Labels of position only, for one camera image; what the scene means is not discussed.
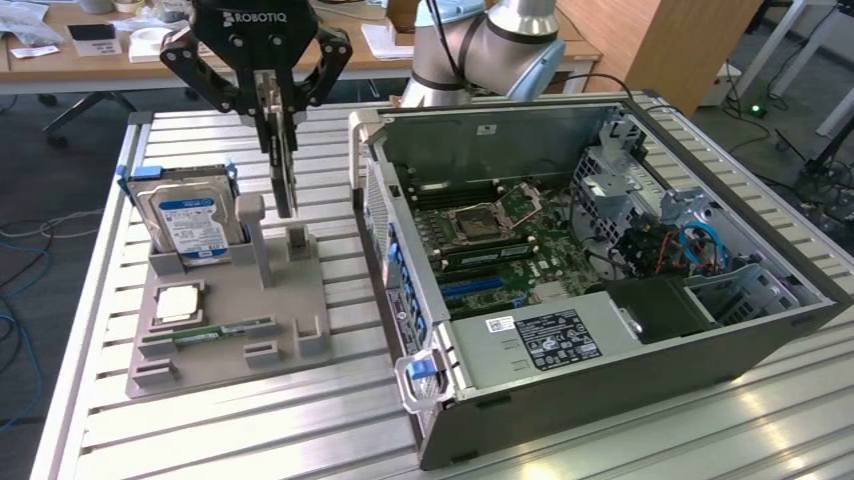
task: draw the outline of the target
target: wooden cabinet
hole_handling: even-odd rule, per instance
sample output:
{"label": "wooden cabinet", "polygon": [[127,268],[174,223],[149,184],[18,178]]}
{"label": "wooden cabinet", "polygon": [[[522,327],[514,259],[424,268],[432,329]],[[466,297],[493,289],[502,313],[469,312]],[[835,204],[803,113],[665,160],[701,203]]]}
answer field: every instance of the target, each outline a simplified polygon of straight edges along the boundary
{"label": "wooden cabinet", "polygon": [[[585,39],[602,50],[596,73],[656,90],[692,114],[763,0],[558,0]],[[592,78],[586,91],[620,85]]]}

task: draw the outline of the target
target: barcode label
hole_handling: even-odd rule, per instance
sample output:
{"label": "barcode label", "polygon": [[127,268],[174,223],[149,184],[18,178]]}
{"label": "barcode label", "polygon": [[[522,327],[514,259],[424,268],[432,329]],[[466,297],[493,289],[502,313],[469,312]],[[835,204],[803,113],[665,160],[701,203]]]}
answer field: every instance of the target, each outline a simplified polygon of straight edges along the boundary
{"label": "barcode label", "polygon": [[513,317],[501,317],[490,318],[486,321],[486,328],[490,330],[490,333],[498,333],[504,332],[505,330],[513,330],[517,327]]}

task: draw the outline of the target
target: robotiq logo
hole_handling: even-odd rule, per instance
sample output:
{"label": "robotiq logo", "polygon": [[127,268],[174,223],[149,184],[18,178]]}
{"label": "robotiq logo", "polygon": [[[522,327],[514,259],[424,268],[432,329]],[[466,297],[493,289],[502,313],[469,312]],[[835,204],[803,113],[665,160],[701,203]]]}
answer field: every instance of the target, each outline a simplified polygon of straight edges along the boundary
{"label": "robotiq logo", "polygon": [[233,13],[223,12],[223,27],[231,27],[235,23],[285,23],[289,16],[282,12],[271,13]]}

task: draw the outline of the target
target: robotic arm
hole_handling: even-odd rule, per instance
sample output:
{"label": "robotic arm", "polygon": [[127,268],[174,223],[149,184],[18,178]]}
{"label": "robotic arm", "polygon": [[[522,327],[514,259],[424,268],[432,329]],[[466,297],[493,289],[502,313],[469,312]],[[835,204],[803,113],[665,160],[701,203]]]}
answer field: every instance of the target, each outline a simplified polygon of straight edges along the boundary
{"label": "robotic arm", "polygon": [[501,0],[489,12],[484,0],[422,0],[402,106],[468,103],[469,84],[532,101],[564,59],[554,12],[556,0]]}
{"label": "robotic arm", "polygon": [[[322,60],[296,82],[293,68],[316,39]],[[199,56],[199,41],[235,71],[238,85]],[[324,103],[352,55],[348,34],[318,25],[309,0],[193,0],[190,27],[165,39],[161,60],[170,70],[221,112],[234,110],[255,124],[282,218],[297,208],[297,124],[306,108]]]}

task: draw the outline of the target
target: hard drive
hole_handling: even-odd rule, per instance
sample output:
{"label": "hard drive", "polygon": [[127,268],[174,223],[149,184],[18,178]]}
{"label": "hard drive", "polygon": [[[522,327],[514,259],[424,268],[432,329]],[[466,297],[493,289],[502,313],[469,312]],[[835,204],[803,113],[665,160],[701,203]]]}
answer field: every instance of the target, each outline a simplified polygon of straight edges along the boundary
{"label": "hard drive", "polygon": [[157,253],[177,252],[187,266],[229,260],[229,246],[247,241],[235,176],[230,165],[142,167],[125,180]]}

